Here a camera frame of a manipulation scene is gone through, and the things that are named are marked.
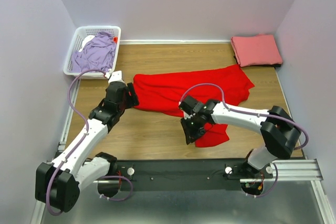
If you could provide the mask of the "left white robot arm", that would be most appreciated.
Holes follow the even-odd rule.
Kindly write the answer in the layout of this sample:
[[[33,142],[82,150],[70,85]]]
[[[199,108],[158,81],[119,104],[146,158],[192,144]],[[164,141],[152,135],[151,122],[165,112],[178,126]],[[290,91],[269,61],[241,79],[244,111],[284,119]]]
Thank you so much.
[[[112,81],[106,96],[93,109],[85,125],[71,144],[51,163],[41,163],[36,169],[35,198],[46,204],[57,216],[70,211],[81,191],[96,179],[112,179],[116,175],[117,159],[100,153],[88,164],[86,158],[119,122],[126,109],[139,105],[132,83]]]

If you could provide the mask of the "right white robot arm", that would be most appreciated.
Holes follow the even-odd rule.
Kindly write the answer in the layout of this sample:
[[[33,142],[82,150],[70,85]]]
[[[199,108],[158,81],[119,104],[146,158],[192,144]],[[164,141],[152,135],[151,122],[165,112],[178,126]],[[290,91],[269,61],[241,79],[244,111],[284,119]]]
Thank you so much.
[[[243,162],[227,171],[230,179],[256,178],[277,159],[289,159],[302,133],[299,126],[279,106],[270,110],[253,110],[210,99],[206,103],[187,96],[178,105],[183,111],[180,120],[186,143],[199,140],[206,133],[205,125],[233,125],[262,136],[263,146],[250,151]]]

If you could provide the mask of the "red t shirt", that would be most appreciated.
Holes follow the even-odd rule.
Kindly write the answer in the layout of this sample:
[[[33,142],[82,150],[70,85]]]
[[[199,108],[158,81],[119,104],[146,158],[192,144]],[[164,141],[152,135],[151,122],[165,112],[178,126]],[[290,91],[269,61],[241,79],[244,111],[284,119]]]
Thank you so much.
[[[246,101],[249,90],[255,86],[239,65],[203,71],[136,74],[133,85],[139,99],[137,109],[181,118],[183,112],[178,108],[181,97],[189,88],[201,83],[208,85],[196,87],[188,95],[203,103],[209,99],[220,100],[221,92],[210,86],[212,83],[223,89],[225,102],[235,106]]]

